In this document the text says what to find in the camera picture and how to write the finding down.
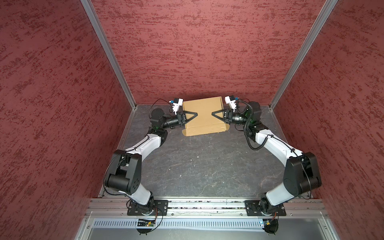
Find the brown cardboard box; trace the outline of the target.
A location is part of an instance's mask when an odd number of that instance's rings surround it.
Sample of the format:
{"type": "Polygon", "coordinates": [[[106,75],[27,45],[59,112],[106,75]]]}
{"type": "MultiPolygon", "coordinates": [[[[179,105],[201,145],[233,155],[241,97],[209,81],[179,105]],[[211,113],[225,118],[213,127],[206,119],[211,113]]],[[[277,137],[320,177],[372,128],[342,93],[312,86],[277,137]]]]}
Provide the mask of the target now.
{"type": "Polygon", "coordinates": [[[183,102],[183,110],[198,114],[185,125],[182,133],[186,137],[226,132],[230,128],[212,115],[212,112],[223,110],[222,97],[186,101],[183,102]]]}

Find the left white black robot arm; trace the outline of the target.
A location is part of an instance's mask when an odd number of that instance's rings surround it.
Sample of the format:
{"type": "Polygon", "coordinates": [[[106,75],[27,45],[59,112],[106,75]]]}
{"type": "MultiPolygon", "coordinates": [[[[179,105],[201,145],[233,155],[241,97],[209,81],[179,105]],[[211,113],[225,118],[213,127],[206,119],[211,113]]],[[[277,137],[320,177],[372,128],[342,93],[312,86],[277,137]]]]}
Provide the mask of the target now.
{"type": "Polygon", "coordinates": [[[150,216],[156,210],[153,193],[141,184],[142,162],[154,150],[164,144],[168,136],[167,129],[185,126],[194,120],[198,113],[176,112],[166,116],[162,109],[150,113],[151,127],[144,139],[126,150],[116,150],[108,166],[103,188],[116,191],[115,195],[130,198],[130,206],[139,214],[150,216]]]}

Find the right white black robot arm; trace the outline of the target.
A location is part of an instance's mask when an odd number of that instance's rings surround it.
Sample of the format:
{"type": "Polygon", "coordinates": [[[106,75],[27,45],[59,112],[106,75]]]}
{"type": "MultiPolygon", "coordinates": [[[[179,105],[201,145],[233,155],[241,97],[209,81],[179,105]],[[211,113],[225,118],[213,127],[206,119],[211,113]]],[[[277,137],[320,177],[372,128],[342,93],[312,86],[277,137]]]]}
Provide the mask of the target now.
{"type": "Polygon", "coordinates": [[[284,203],[304,193],[311,194],[313,190],[322,186],[316,156],[290,146],[265,126],[261,121],[262,110],[259,103],[245,102],[246,107],[242,112],[237,110],[237,100],[228,104],[229,109],[212,112],[212,116],[228,125],[242,125],[250,149],[268,150],[285,168],[282,183],[261,195],[257,211],[264,216],[274,215],[284,203]]]}

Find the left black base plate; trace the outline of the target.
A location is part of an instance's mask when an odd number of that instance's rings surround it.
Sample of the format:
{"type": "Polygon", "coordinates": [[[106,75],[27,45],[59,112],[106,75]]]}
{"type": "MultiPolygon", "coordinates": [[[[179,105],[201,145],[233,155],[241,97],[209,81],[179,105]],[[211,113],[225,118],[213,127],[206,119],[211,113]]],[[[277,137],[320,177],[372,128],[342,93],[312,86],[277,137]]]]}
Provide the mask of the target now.
{"type": "Polygon", "coordinates": [[[128,204],[128,216],[166,216],[169,206],[168,200],[150,200],[147,205],[140,205],[130,201],[128,204]]]}

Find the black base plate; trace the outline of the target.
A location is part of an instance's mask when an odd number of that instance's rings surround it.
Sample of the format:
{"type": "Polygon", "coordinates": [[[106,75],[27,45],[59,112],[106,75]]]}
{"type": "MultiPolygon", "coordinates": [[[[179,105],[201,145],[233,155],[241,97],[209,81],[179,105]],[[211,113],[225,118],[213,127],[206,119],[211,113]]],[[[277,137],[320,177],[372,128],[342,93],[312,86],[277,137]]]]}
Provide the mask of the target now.
{"type": "Polygon", "coordinates": [[[147,205],[140,205],[130,201],[128,204],[128,216],[166,216],[169,206],[168,200],[150,200],[147,205]]]}
{"type": "Polygon", "coordinates": [[[272,206],[267,199],[244,201],[247,216],[286,216],[283,204],[272,206]]]}

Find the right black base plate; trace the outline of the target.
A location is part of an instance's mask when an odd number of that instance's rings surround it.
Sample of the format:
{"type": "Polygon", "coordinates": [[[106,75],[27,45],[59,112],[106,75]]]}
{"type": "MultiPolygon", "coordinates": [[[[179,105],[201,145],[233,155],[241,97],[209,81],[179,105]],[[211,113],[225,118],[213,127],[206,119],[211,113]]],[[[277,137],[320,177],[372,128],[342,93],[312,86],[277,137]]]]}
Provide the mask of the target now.
{"type": "Polygon", "coordinates": [[[286,216],[283,204],[272,206],[267,199],[244,201],[247,216],[286,216]]]}

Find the aluminium front rail frame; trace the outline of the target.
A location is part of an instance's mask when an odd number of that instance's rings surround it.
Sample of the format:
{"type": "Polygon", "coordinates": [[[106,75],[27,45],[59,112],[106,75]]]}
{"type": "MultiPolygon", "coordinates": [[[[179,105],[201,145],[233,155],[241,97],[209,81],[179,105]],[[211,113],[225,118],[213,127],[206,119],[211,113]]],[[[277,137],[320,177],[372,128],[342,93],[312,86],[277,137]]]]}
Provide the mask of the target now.
{"type": "MultiPolygon", "coordinates": [[[[168,200],[169,206],[165,218],[171,219],[271,219],[272,216],[247,216],[245,210],[246,199],[236,198],[158,198],[168,200]]],[[[88,240],[92,224],[95,219],[146,219],[154,216],[128,216],[127,204],[129,200],[118,197],[91,199],[85,217],[76,235],[77,240],[88,240]]],[[[283,204],[286,216],[279,216],[279,220],[306,220],[315,224],[326,240],[338,240],[339,236],[320,199],[293,199],[283,204]]]]}

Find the left aluminium corner post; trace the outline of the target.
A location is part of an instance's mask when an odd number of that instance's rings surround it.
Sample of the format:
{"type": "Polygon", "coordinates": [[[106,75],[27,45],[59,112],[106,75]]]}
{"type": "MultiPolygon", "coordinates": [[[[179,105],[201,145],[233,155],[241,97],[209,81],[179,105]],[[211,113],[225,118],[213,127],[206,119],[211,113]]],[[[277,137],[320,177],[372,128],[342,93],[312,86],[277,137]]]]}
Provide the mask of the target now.
{"type": "Polygon", "coordinates": [[[137,108],[136,101],[134,100],[133,94],[128,86],[128,83],[126,81],[126,78],[123,74],[123,71],[118,63],[118,60],[114,54],[114,51],[108,41],[108,38],[105,34],[105,31],[102,27],[102,24],[97,16],[96,10],[92,4],[92,1],[90,0],[81,0],[81,3],[83,5],[83,8],[85,9],[85,12],[91,22],[91,25],[99,39],[99,42],[101,43],[104,52],[110,62],[110,65],[123,89],[123,92],[129,101],[129,104],[131,108],[135,111],[137,108]]]}

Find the aluminium corner post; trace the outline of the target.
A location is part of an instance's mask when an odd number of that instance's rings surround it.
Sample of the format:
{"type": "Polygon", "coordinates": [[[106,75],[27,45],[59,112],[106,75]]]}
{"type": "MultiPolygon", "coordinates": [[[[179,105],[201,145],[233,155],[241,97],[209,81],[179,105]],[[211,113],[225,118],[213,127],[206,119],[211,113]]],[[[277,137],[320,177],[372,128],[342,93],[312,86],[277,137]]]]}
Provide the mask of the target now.
{"type": "Polygon", "coordinates": [[[126,81],[126,78],[123,74],[123,71],[118,63],[118,60],[114,54],[114,51],[108,41],[108,38],[105,34],[105,31],[102,27],[102,24],[97,16],[96,10],[92,4],[92,1],[90,0],[81,0],[81,3],[83,5],[83,8],[85,9],[85,12],[91,22],[91,25],[99,39],[99,42],[101,43],[104,52],[110,62],[110,65],[123,89],[123,92],[129,101],[129,104],[131,108],[135,111],[137,108],[136,101],[134,100],[133,94],[128,86],[128,83],[126,81]]]}
{"type": "Polygon", "coordinates": [[[280,87],[278,88],[275,96],[270,102],[269,104],[270,111],[275,110],[279,100],[282,98],[285,90],[287,89],[290,82],[292,81],[295,73],[299,69],[301,63],[303,62],[304,58],[306,57],[307,53],[309,52],[310,48],[312,47],[313,43],[315,42],[317,36],[319,35],[320,31],[322,30],[323,26],[325,25],[327,19],[331,15],[337,3],[338,3],[338,0],[325,1],[311,29],[309,30],[303,44],[301,45],[293,63],[291,64],[287,74],[285,75],[280,87]]]}

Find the right aluminium corner post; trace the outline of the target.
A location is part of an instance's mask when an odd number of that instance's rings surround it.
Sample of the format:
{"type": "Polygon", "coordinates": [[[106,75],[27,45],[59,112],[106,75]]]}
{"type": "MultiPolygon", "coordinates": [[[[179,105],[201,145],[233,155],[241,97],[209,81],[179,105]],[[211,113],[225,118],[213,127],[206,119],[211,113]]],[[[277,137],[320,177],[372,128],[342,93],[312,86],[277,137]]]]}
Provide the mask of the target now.
{"type": "Polygon", "coordinates": [[[325,1],[311,29],[309,30],[303,44],[301,45],[293,63],[291,64],[287,74],[285,75],[280,87],[278,88],[275,96],[270,102],[269,104],[270,111],[275,110],[279,100],[282,98],[285,90],[287,89],[290,82],[292,81],[295,73],[299,69],[301,63],[303,62],[304,58],[306,57],[307,53],[309,52],[310,48],[312,47],[313,43],[315,42],[317,36],[319,35],[320,31],[322,30],[323,26],[325,25],[327,19],[331,15],[337,3],[338,3],[338,0],[325,1]]]}

